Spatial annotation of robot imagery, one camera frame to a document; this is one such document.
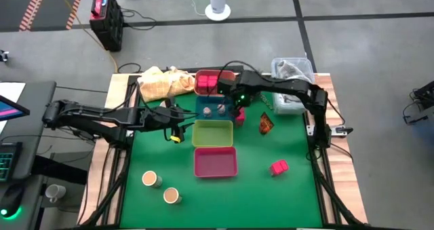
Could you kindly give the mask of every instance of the green mat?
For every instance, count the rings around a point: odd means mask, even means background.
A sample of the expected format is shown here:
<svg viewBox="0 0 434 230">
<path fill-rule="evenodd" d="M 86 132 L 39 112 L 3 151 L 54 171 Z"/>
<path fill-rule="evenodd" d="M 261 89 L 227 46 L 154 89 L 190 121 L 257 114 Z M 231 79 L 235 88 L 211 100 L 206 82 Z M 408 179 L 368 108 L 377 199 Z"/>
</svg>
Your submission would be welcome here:
<svg viewBox="0 0 434 230">
<path fill-rule="evenodd" d="M 177 96 L 176 102 L 194 111 L 196 95 Z M 275 127 L 258 131 L 267 112 Z M 265 228 L 320 227 L 321 217 L 311 163 L 306 160 L 307 138 L 302 116 L 275 116 L 264 103 L 245 110 L 246 121 L 234 128 L 238 175 L 200 179 L 193 174 L 192 129 L 185 142 L 165 141 L 162 131 L 137 132 L 122 207 L 122 228 Z M 271 177 L 269 166 L 285 159 L 286 173 Z M 160 188 L 145 187 L 142 175 L 154 170 L 163 179 Z M 163 200 L 168 187 L 179 190 L 182 202 Z"/>
</svg>

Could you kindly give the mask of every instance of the green led light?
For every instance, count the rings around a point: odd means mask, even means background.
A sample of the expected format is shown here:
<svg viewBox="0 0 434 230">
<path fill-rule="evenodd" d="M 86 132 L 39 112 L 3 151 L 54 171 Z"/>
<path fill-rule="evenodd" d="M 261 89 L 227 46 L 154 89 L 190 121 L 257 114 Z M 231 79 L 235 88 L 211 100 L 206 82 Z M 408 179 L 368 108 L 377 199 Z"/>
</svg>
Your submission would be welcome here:
<svg viewBox="0 0 434 230">
<path fill-rule="evenodd" d="M 22 207 L 19 207 L 19 209 L 15 212 L 15 214 L 13 214 L 13 215 L 11 215 L 9 217 L 5 217 L 3 219 L 5 219 L 5 220 L 14 220 L 14 219 L 16 219 L 18 217 L 18 215 L 21 213 L 21 211 L 22 211 Z"/>
</svg>

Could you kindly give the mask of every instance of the beige cup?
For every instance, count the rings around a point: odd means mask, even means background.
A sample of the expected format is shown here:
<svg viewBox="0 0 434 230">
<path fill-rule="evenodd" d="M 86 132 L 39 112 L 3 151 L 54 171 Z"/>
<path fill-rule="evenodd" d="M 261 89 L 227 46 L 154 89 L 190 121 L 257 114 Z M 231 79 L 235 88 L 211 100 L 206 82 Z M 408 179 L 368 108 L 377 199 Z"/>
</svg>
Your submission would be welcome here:
<svg viewBox="0 0 434 230">
<path fill-rule="evenodd" d="M 182 200 L 178 190 L 173 187 L 170 187 L 164 191 L 163 198 L 168 204 L 179 204 Z"/>
<path fill-rule="evenodd" d="M 142 183 L 145 186 L 157 188 L 161 186 L 163 180 L 154 171 L 147 171 L 142 176 Z"/>
</svg>

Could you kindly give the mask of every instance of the concrete floor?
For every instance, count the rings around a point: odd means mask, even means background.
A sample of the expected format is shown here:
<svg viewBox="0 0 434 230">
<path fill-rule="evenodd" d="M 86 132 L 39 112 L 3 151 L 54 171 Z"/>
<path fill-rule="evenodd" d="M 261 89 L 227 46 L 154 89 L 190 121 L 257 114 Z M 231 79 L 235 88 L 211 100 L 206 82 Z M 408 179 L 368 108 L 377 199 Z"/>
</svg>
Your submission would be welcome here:
<svg viewBox="0 0 434 230">
<path fill-rule="evenodd" d="M 92 0 L 82 0 L 87 19 Z M 208 0 L 195 0 L 203 13 Z M 189 0 L 124 1 L 156 20 L 192 20 Z M 292 0 L 228 0 L 232 17 L 295 16 Z M 304 16 L 434 12 L 434 0 L 300 0 Z M 349 145 L 369 222 L 379 227 L 434 226 L 434 129 L 406 126 L 408 93 L 434 80 L 434 18 L 305 22 L 317 71 L 331 73 L 340 110 L 355 131 Z M 124 29 L 119 64 L 181 68 L 218 66 L 238 59 L 269 71 L 275 57 L 304 56 L 297 22 L 158 26 Z M 56 80 L 58 85 L 107 91 L 113 64 L 82 30 L 0 33 L 11 52 L 3 81 Z M 56 90 L 55 97 L 104 104 L 99 93 Z M 44 139 L 41 151 L 86 151 L 83 142 Z M 41 229 L 71 226 L 76 214 L 48 212 Z M 54 221 L 56 215 L 62 220 Z"/>
</svg>

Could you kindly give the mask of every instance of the mug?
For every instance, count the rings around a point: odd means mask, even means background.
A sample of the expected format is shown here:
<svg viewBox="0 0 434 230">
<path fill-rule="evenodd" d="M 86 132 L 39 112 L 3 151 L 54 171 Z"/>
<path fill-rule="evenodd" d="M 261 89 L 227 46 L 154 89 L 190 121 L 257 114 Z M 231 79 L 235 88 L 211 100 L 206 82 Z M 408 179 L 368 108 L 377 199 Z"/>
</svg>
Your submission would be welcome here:
<svg viewBox="0 0 434 230">
<path fill-rule="evenodd" d="M 66 193 L 66 188 L 60 185 L 50 185 L 45 190 L 45 196 L 50 199 L 50 203 L 56 203 Z"/>
</svg>

